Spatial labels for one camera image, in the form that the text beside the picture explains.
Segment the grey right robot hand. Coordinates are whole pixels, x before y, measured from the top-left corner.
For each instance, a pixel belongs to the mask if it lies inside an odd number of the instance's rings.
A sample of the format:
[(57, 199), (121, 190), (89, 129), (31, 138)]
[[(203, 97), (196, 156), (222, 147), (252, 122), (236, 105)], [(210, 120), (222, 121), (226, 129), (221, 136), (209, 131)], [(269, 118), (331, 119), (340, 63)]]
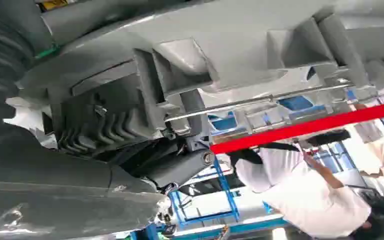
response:
[(64, 240), (140, 230), (169, 198), (117, 165), (43, 147), (0, 124), (0, 240)]

